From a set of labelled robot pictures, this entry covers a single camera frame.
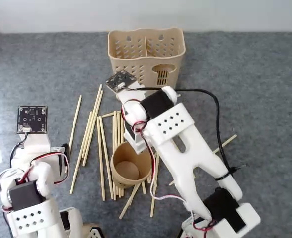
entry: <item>beige plastic basket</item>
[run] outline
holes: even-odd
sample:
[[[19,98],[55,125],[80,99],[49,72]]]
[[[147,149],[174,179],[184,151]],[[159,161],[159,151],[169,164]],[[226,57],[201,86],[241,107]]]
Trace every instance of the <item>beige plastic basket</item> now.
[[[122,69],[145,87],[175,87],[186,47],[180,28],[112,31],[108,55],[113,73]]]

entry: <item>brown paper cup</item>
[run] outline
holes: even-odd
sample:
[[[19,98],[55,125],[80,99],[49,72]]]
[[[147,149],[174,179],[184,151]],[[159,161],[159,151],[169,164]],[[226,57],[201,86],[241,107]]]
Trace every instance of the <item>brown paper cup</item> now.
[[[137,155],[128,142],[116,148],[111,159],[112,179],[120,188],[132,187],[147,179],[151,172],[149,151]]]

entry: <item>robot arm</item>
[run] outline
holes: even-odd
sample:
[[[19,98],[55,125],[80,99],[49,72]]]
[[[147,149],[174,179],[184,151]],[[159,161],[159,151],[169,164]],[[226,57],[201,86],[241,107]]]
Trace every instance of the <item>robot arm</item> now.
[[[236,234],[233,237],[241,237],[244,235],[243,227],[249,231],[260,222],[259,216],[252,206],[246,208],[247,211],[241,212],[240,216],[236,215],[239,213],[236,211],[236,205],[237,201],[242,198],[242,190],[223,161],[212,153],[194,126],[194,121],[184,105],[182,103],[177,104],[177,94],[172,88],[163,87],[146,97],[145,91],[136,90],[142,86],[125,71],[115,74],[106,84],[116,93],[117,98],[123,104],[122,111],[125,113],[127,122],[125,124],[126,140],[137,153],[146,149],[145,141],[139,133],[132,130],[132,126],[139,121],[147,121],[143,129],[144,138],[148,144],[156,149],[172,174],[178,192],[186,201],[184,204],[186,209],[195,212],[208,222],[217,218],[218,224],[214,226],[214,231],[218,227],[224,226],[218,233],[221,235],[215,237],[228,237],[224,236],[225,233],[222,235],[222,232],[226,229]],[[175,137],[179,137],[184,143],[185,151],[181,152],[176,147],[173,140]],[[193,178],[195,167],[200,167],[215,179],[218,179],[218,184],[223,188],[223,192],[218,192],[207,201],[202,201],[197,194]],[[232,227],[235,226],[233,225],[233,219],[229,218],[225,212],[220,211],[221,208],[216,212],[214,210],[216,206],[210,205],[211,200],[218,201],[218,203],[228,203],[229,207],[230,204],[233,204],[234,220],[244,220],[245,222],[241,223],[238,229],[235,227],[234,229]]]
[[[23,148],[15,148],[11,168],[0,173],[0,197],[12,235],[17,238],[82,238],[78,210],[59,212],[51,197],[54,184],[69,173],[68,146],[51,147],[47,107],[18,107],[17,132],[29,133]]]

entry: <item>red wire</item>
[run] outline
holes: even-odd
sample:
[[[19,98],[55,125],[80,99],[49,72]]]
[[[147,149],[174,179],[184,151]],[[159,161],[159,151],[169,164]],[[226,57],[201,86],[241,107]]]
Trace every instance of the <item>red wire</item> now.
[[[61,152],[57,152],[57,151],[48,152],[48,153],[45,153],[45,154],[39,155],[39,156],[37,156],[36,158],[32,159],[32,160],[30,161],[30,167],[29,167],[29,168],[27,169],[27,171],[23,174],[21,180],[18,181],[18,184],[22,184],[22,183],[24,183],[24,181],[26,180],[28,174],[30,173],[31,169],[33,168],[33,165],[31,164],[33,161],[35,161],[35,160],[39,160],[39,159],[41,159],[41,158],[43,158],[43,157],[45,157],[45,156],[48,156],[48,155],[56,155],[56,154],[59,155],[59,154],[62,154],[62,153],[61,153]],[[65,181],[66,179],[67,179],[67,176],[66,176],[63,180],[61,180],[61,181],[54,182],[54,184],[60,184],[60,183],[62,183],[63,181]]]

